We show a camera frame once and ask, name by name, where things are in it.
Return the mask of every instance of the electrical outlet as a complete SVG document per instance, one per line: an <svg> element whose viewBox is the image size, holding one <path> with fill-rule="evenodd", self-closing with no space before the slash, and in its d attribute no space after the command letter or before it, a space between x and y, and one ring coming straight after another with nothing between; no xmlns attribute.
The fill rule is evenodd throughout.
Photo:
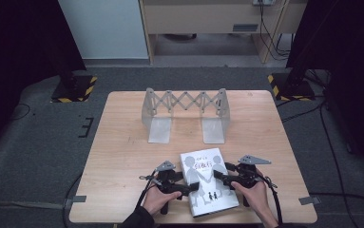
<svg viewBox="0 0 364 228"><path fill-rule="evenodd" d="M272 6L276 3L276 0L253 0L253 6Z"/></svg>

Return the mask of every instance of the hand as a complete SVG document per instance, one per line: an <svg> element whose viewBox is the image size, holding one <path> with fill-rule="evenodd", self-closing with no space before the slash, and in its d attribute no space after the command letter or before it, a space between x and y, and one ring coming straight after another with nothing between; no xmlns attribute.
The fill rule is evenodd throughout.
<svg viewBox="0 0 364 228"><path fill-rule="evenodd" d="M182 195L182 192L174 192L170 194L165 194L161 192L157 186L149 188L146 193L143 208L151 215L157 214L163 206L175 198Z"/></svg>
<svg viewBox="0 0 364 228"><path fill-rule="evenodd" d="M258 181L252 188L245 188L235 181L232 181L231 185L246 197L250 207L256 212L266 228L278 226L278 222L268 205L267 188L263 181Z"/></svg>

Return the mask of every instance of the metal frame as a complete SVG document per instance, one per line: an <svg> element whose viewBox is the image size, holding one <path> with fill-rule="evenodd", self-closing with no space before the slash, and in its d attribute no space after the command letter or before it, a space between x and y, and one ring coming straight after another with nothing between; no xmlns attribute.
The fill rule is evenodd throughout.
<svg viewBox="0 0 364 228"><path fill-rule="evenodd" d="M173 111L176 105L184 110L188 110L191 106L200 108L204 143L225 143L226 129L230 123L230 109L224 88L220 89L212 98L206 91L200 91L195 97L185 91L176 97L171 90L167 90L162 96L159 96L152 88L147 88L142 121L148 131L149 143L169 143ZM215 108L214 117L203 116L206 108Z"/></svg>

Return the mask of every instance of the book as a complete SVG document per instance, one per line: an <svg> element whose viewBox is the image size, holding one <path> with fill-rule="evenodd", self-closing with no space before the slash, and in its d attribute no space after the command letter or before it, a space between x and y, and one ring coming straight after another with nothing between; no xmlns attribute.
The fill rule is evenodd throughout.
<svg viewBox="0 0 364 228"><path fill-rule="evenodd" d="M235 191L214 178L213 170L228 174L218 148L182 153L180 156L184 181L188 185L200 182L199 190L188 195L193 217L239 206Z"/></svg>

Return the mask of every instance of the light wood tabletop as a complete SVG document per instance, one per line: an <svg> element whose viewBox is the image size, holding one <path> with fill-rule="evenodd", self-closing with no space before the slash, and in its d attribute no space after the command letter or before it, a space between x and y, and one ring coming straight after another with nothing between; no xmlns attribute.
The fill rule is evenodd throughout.
<svg viewBox="0 0 364 228"><path fill-rule="evenodd" d="M69 219L121 223L133 212L145 188L146 180L140 180L139 176L150 175L164 161L174 163L175 171L182 171L181 153L217 147L226 162L238 164L238 159L247 154L271 161L257 168L278 186L284 222L315 222L314 205L301 205L298 200L309 194L271 93L265 90L226 93L231 120L225 143L205 144L200 114L190 110L175 110L169 143L148 143L141 114L145 91L111 92L76 193L86 196L86 201L73 203ZM270 190L267 193L276 216L272 193ZM256 214L243 206L240 193L238 197L239 207L200 218L191 216L188 198L183 197L169 203L167 215L159 213L154 219L157 223L260 223Z"/></svg>

